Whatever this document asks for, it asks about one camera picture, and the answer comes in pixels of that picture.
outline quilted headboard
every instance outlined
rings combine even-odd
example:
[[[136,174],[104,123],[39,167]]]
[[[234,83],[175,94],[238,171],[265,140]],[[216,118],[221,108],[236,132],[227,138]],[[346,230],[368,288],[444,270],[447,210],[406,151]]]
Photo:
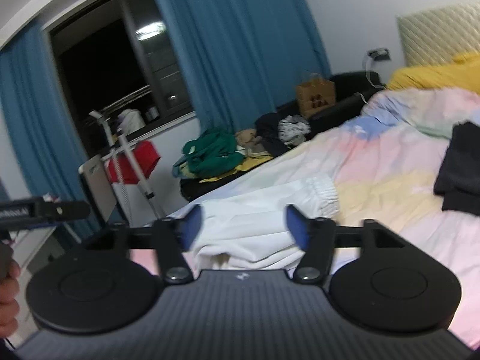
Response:
[[[408,66],[450,63],[455,54],[480,52],[480,3],[398,17],[398,28]]]

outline gray ribbed surface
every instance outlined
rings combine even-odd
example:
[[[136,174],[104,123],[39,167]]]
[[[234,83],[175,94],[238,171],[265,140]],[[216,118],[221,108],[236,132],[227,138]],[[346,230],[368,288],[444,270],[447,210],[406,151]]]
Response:
[[[395,338],[338,316],[323,292],[283,271],[203,271],[168,288],[137,322],[95,337],[42,331],[17,350],[24,360],[338,359],[457,360],[470,350],[447,331]]]

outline finger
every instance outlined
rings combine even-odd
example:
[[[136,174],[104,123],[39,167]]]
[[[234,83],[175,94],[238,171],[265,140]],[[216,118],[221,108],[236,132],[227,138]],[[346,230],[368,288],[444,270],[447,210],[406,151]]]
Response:
[[[14,278],[14,279],[20,276],[20,266],[17,264],[16,261],[11,262],[8,274],[10,275],[11,278]]]
[[[16,279],[8,277],[0,282],[0,303],[9,303],[17,296],[20,286]]]
[[[14,300],[13,302],[0,305],[0,326],[7,325],[15,319],[15,316],[20,311],[20,306],[18,302]]]
[[[10,337],[18,328],[18,322],[16,319],[8,323],[7,325],[0,325],[0,338]]]

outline pastel bedding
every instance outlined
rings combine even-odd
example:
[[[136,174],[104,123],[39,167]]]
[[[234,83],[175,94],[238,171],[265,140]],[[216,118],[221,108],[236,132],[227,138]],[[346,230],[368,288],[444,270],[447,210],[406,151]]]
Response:
[[[329,178],[340,208],[335,220],[357,226],[363,219],[374,218],[458,276],[463,294],[450,330],[476,347],[480,343],[480,217],[442,212],[442,198],[433,195],[433,184],[452,126],[464,120],[475,122],[478,115],[480,96],[462,89],[383,91],[370,100],[361,116],[198,198],[174,216],[184,215],[192,204],[317,176]],[[189,256],[193,268],[205,264],[203,247],[211,245],[200,242]],[[298,261],[302,252],[293,244],[289,248]],[[354,259],[355,253],[338,250],[333,271]],[[222,266],[231,268],[228,261],[236,257],[223,253],[221,258]],[[288,261],[284,268],[292,267],[292,260]],[[280,267],[253,263],[263,269]]]

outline yellow pillow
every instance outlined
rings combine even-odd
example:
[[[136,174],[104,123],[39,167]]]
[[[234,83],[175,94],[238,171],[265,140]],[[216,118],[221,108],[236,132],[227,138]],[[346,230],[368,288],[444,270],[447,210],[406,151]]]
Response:
[[[480,94],[480,54],[456,55],[454,60],[462,61],[462,58],[465,62],[398,69],[390,78],[387,89],[463,88]]]

